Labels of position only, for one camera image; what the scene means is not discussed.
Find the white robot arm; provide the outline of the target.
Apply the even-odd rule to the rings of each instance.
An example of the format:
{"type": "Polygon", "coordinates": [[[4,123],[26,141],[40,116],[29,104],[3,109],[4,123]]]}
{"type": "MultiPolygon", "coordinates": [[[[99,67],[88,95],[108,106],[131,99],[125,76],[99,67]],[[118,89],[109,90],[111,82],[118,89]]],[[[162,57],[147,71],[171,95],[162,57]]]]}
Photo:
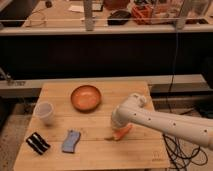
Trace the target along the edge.
{"type": "Polygon", "coordinates": [[[144,108],[146,102],[144,95],[130,94],[112,112],[112,127],[134,123],[213,150],[213,120],[150,111],[144,108]]]}

